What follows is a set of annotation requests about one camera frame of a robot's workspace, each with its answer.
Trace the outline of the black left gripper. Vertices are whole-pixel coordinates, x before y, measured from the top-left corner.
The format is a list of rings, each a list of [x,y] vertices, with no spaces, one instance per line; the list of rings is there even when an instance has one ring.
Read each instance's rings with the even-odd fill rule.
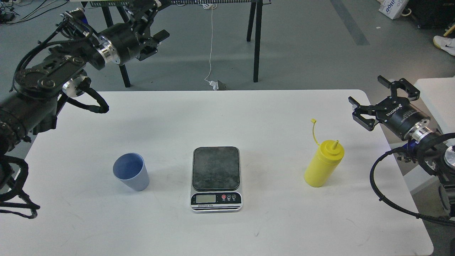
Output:
[[[154,42],[160,44],[170,34],[161,30],[152,37],[150,27],[153,21],[153,18],[145,17],[117,24],[106,21],[107,28],[98,34],[98,53],[104,62],[123,65],[134,58],[142,61],[156,54],[157,46],[154,46]]]

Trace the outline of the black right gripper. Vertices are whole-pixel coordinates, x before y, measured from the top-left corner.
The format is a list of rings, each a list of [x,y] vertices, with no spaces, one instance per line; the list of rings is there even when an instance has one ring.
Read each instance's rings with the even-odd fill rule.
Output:
[[[375,106],[364,106],[353,97],[348,97],[354,121],[368,131],[373,131],[374,126],[381,123],[402,141],[411,138],[415,126],[428,125],[430,117],[410,103],[420,98],[420,91],[413,84],[404,78],[389,81],[382,75],[378,75],[378,82],[390,89],[391,96]],[[405,91],[407,98],[398,97],[398,89]]]

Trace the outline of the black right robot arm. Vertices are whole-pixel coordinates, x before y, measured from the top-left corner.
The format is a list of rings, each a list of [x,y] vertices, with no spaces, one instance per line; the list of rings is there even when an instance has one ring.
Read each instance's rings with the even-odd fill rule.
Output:
[[[364,106],[353,97],[348,97],[348,101],[353,106],[354,121],[368,131],[372,131],[377,124],[383,124],[405,142],[403,146],[385,152],[374,162],[369,173],[369,181],[374,193],[388,206],[416,219],[454,227],[451,219],[431,217],[398,206],[377,187],[374,180],[377,164],[389,155],[398,154],[399,160],[417,163],[424,172],[438,178],[439,197],[443,208],[450,218],[454,217],[454,146],[446,144],[454,139],[454,133],[442,134],[428,128],[430,117],[412,104],[412,101],[419,99],[420,91],[409,81],[404,78],[389,81],[380,75],[378,82],[391,92],[378,104]]]

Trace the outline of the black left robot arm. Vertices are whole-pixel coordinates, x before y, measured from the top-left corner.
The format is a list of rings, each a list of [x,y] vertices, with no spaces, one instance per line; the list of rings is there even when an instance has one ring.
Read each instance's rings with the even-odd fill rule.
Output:
[[[66,103],[103,114],[109,105],[91,88],[84,67],[101,70],[109,62],[124,65],[144,60],[157,52],[169,37],[166,30],[152,36],[150,27],[157,13],[171,5],[164,0],[130,0],[125,3],[123,23],[97,32],[78,8],[62,14],[56,30],[28,52],[16,67],[10,95],[1,101],[1,213],[34,219],[39,205],[23,187],[29,174],[24,159],[8,156],[21,141],[57,125]]]

